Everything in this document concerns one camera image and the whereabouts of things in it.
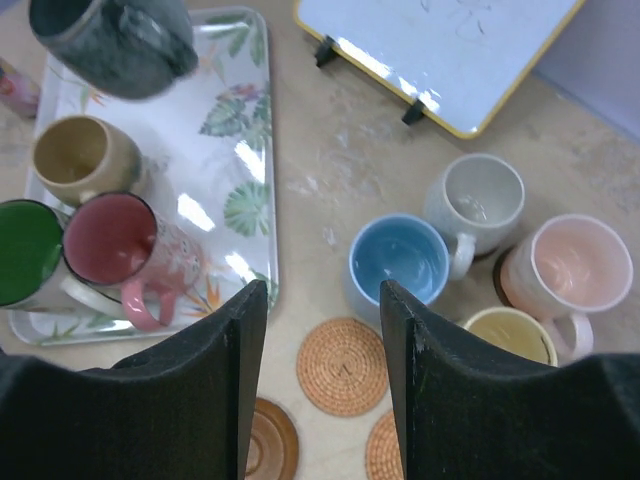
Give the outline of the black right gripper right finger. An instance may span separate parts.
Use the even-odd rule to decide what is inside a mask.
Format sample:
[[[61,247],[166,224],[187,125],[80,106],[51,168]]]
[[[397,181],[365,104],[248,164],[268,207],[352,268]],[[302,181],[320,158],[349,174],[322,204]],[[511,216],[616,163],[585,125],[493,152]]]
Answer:
[[[635,479],[639,358],[555,368],[469,333],[395,281],[382,336],[408,479]]]

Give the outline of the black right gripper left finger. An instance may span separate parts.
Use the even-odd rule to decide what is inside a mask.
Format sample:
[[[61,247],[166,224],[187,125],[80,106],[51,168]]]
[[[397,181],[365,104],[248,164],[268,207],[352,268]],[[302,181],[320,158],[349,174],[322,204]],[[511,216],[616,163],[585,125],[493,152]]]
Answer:
[[[267,323],[252,281],[108,369],[1,358],[5,479],[241,479]]]

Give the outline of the woven bamboo coaster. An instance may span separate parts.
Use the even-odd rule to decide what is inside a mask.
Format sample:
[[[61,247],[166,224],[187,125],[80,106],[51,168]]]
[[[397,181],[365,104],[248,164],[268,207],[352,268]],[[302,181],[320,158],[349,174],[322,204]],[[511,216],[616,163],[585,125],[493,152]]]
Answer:
[[[389,410],[372,428],[365,453],[369,480],[403,480],[403,467],[394,414]]]
[[[296,374],[308,400],[337,417],[371,411],[388,389],[381,337],[351,317],[329,319],[305,337]]]

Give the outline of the yellow ceramic cup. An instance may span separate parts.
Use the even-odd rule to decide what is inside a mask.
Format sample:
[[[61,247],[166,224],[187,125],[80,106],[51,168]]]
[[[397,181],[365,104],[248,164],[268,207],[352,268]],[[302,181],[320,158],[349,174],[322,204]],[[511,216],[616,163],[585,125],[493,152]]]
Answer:
[[[548,366],[558,366],[557,351],[549,334],[533,317],[520,310],[487,308],[475,313],[461,326],[505,351]]]

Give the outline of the light blue ceramic cup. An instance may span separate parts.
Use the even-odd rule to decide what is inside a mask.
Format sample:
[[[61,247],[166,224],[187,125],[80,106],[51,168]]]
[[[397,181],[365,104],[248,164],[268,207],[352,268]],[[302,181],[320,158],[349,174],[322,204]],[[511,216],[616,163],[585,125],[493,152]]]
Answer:
[[[357,318],[378,328],[382,282],[394,280],[430,305],[444,290],[449,271],[447,246],[429,223],[410,214],[389,214],[365,225],[351,243],[344,295]]]

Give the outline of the red ceramic cup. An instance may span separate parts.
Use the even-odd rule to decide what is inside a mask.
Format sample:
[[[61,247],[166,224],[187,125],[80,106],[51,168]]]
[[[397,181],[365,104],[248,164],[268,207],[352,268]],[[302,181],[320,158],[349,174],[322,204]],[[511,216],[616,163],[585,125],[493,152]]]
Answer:
[[[102,193],[76,209],[63,252],[76,277],[118,289],[125,316],[145,332],[172,323],[178,298],[204,268],[197,241],[129,192]]]

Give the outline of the pink ceramic cup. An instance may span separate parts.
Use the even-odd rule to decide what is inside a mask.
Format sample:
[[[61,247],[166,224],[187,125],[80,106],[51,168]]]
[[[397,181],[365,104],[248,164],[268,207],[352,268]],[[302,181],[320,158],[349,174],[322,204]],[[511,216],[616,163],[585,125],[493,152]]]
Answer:
[[[588,316],[621,303],[633,278],[632,258],[619,234],[582,214],[547,220],[514,246],[501,269],[513,308],[534,317],[568,361],[593,352]]]

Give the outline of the white ceramic cup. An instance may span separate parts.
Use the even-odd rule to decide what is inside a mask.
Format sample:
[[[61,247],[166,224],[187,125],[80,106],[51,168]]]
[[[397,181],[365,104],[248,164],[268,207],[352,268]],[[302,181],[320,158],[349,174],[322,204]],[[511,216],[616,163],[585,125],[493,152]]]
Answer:
[[[524,204],[520,174],[499,157],[464,155],[439,175],[427,190],[423,218],[449,248],[451,280],[462,279],[475,258],[504,243]]]

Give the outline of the green ceramic cup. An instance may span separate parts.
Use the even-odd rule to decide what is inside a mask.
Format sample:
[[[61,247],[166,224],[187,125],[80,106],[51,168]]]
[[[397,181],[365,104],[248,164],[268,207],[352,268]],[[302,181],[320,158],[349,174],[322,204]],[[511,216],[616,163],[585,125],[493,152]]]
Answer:
[[[41,202],[1,204],[1,307],[32,313],[99,312],[122,318],[122,304],[76,279],[64,261],[68,216]]]

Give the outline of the tan ceramic cup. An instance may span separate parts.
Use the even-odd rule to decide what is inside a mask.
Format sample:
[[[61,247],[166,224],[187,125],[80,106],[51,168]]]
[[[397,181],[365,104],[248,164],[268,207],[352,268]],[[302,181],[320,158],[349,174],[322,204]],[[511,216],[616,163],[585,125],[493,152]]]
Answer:
[[[139,195],[148,179],[137,144],[92,116],[68,116],[50,124],[36,139],[31,161],[46,189],[71,207],[111,191]]]

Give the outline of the grey blue ceramic cup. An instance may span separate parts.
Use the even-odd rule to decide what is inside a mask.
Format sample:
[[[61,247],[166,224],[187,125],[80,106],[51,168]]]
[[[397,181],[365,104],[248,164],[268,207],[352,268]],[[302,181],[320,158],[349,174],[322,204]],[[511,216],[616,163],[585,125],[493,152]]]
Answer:
[[[182,1],[32,0],[28,16],[51,55],[121,99],[156,96],[198,66]]]

